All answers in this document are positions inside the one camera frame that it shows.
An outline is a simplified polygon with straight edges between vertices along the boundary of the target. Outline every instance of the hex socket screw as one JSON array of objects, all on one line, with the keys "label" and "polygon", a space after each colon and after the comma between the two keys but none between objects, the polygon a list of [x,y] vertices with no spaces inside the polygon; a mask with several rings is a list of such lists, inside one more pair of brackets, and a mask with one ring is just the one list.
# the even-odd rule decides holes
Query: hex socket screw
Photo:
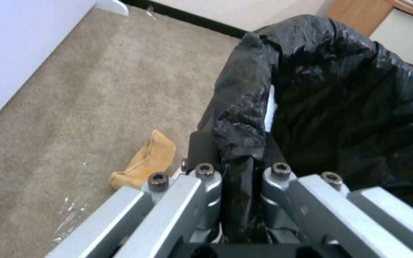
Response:
[{"label": "hex socket screw", "polygon": [[148,177],[149,190],[154,192],[163,192],[168,189],[168,176],[162,172],[152,173]]},{"label": "hex socket screw", "polygon": [[195,167],[195,176],[202,180],[211,180],[214,175],[214,167],[210,163],[200,163]]},{"label": "hex socket screw", "polygon": [[272,165],[272,175],[279,180],[288,180],[291,175],[291,167],[284,162],[275,162]]},{"label": "hex socket screw", "polygon": [[321,178],[326,183],[329,183],[332,187],[334,187],[337,191],[340,191],[344,183],[341,176],[331,171],[321,173]]}]

